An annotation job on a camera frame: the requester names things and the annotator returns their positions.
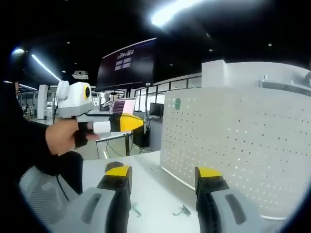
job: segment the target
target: ceiling light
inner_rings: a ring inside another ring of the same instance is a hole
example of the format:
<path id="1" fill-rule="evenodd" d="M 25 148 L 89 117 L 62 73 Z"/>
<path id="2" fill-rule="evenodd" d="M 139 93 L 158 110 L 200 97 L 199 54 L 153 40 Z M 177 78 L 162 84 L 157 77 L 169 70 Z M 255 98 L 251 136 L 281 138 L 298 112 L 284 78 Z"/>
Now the ceiling light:
<path id="1" fill-rule="evenodd" d="M 26 87 L 26 88 L 29 88 L 29 89 L 32 89 L 32 90 L 37 90 L 37 89 L 35 89 L 35 88 L 31 87 L 31 86 L 26 86 L 26 85 L 23 85 L 23 84 L 20 84 L 20 86 L 23 86 L 23 87 Z"/>
<path id="2" fill-rule="evenodd" d="M 12 82 L 10 82 L 10 81 L 6 81 L 6 80 L 4 80 L 3 81 L 4 83 L 12 83 Z M 26 87 L 26 88 L 29 88 L 29 89 L 32 89 L 32 90 L 36 90 L 35 88 L 33 88 L 33 87 L 31 87 L 31 86 L 26 86 L 26 85 L 23 85 L 23 84 L 19 84 L 20 86 L 23 86 L 23 87 Z"/>
<path id="3" fill-rule="evenodd" d="M 12 54 L 23 54 L 25 51 L 22 49 L 16 49 L 12 52 Z"/>
<path id="4" fill-rule="evenodd" d="M 56 78 L 58 81 L 61 81 L 60 78 L 58 78 L 55 74 L 52 73 L 52 71 L 50 71 L 48 68 L 46 68 L 46 66 L 45 66 L 42 62 L 40 62 L 40 60 L 39 60 L 35 55 L 32 54 L 31 56 L 35 59 L 36 62 L 39 63 L 39 65 L 41 65 L 41 66 L 42 66 L 47 72 L 49 72 L 54 78 Z"/>
<path id="5" fill-rule="evenodd" d="M 175 2 L 172 2 L 159 11 L 157 11 L 151 18 L 151 22 L 158 26 L 161 27 L 168 21 L 172 19 L 172 17 L 178 13 L 179 11 L 191 7 L 194 4 L 201 2 L 203 0 L 177 0 Z"/>

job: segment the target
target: black sleeve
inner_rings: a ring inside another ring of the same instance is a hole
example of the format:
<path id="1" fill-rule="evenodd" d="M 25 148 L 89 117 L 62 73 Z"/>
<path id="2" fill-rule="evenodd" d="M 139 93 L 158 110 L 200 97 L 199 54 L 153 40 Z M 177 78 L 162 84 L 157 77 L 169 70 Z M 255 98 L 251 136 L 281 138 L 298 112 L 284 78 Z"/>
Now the black sleeve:
<path id="1" fill-rule="evenodd" d="M 48 148 L 45 131 L 47 125 L 27 121 L 15 96 L 14 84 L 1 84 L 3 103 L 4 142 L 11 148 L 10 165 L 15 177 L 21 177 L 31 166 L 49 175 L 59 174 L 59 156 Z"/>

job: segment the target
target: glass wall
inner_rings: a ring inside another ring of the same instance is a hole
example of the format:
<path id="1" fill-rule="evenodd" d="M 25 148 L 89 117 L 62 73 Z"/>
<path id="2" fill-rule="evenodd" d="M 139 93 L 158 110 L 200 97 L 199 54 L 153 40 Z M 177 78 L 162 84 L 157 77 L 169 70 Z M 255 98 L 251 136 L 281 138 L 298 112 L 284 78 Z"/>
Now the glass wall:
<path id="1" fill-rule="evenodd" d="M 163 103 L 165 101 L 165 92 L 172 90 L 180 90 L 187 88 L 200 88 L 201 87 L 201 75 L 162 83 L 148 88 L 142 88 L 135 91 L 135 97 L 137 98 L 135 104 L 135 111 L 145 112 L 146 111 L 146 98 L 147 98 L 147 110 L 150 110 L 150 103 Z"/>

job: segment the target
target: projector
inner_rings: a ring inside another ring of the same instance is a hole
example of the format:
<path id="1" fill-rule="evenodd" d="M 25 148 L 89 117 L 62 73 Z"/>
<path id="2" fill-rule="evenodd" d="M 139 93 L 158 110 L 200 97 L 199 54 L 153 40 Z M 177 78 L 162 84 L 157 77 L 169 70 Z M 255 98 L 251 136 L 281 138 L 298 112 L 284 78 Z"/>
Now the projector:
<path id="1" fill-rule="evenodd" d="M 87 71 L 84 71 L 84 70 L 76 70 L 72 76 L 75 79 L 80 79 L 80 80 L 88 79 Z"/>

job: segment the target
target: television screen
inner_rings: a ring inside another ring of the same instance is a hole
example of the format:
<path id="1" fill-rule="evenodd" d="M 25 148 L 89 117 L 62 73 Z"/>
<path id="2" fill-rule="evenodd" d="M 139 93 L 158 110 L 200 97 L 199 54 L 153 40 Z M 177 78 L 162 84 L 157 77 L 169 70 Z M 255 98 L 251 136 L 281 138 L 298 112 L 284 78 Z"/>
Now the television screen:
<path id="1" fill-rule="evenodd" d="M 102 58 L 96 91 L 138 88 L 153 82 L 155 38 L 117 50 Z"/>

